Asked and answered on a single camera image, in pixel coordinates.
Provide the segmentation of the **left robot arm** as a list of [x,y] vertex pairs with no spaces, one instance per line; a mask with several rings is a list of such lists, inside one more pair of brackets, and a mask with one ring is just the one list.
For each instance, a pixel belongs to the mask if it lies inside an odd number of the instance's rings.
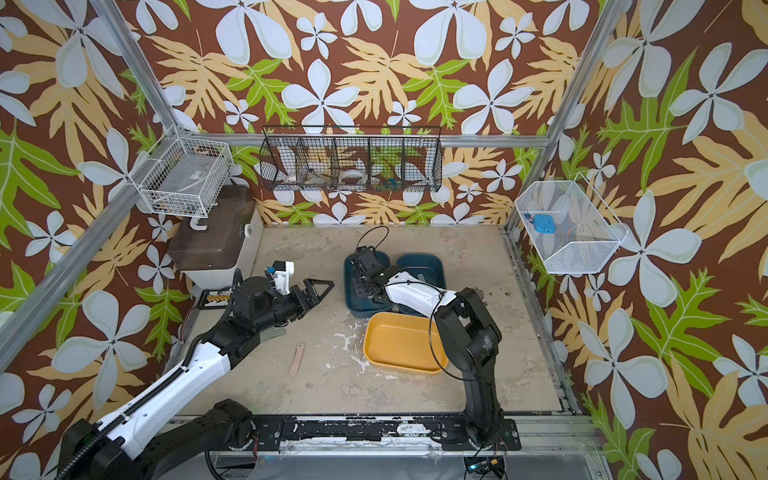
[[307,279],[280,292],[271,276],[234,276],[222,316],[193,339],[179,364],[101,420],[79,420],[65,432],[57,478],[156,479],[203,451],[243,442],[252,413],[233,400],[181,427],[162,429],[259,346],[263,331],[299,320],[320,304],[327,293],[318,286],[331,291],[334,284]]

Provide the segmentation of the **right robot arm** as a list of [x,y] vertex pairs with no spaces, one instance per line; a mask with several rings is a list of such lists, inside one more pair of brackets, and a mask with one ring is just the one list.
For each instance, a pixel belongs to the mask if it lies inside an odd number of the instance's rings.
[[471,288],[439,288],[403,269],[386,267],[372,246],[356,248],[351,264],[366,296],[408,307],[437,328],[448,360],[461,373],[467,436],[475,447],[493,443],[504,418],[495,385],[502,334],[479,294]]

